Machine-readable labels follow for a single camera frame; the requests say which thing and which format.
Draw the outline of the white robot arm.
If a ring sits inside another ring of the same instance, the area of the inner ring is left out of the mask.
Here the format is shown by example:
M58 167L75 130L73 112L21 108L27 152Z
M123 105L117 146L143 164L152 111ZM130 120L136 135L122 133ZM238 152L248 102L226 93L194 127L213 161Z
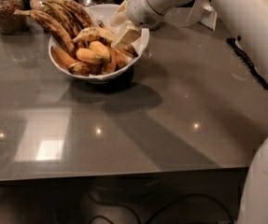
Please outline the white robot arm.
M125 21L156 28L173 7L191 0L127 0L111 24ZM256 65L268 83L268 0L205 0L215 9L235 38L235 45ZM244 185L236 224L268 224L268 138L257 150Z

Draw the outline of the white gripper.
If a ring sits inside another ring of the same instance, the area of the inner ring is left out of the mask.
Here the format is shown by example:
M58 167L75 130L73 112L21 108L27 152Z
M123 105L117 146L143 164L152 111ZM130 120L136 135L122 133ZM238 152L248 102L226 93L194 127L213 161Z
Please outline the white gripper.
M142 34L142 28L157 29L165 14L192 0L124 0L110 18L110 25L118 27L111 43L112 48L123 49Z

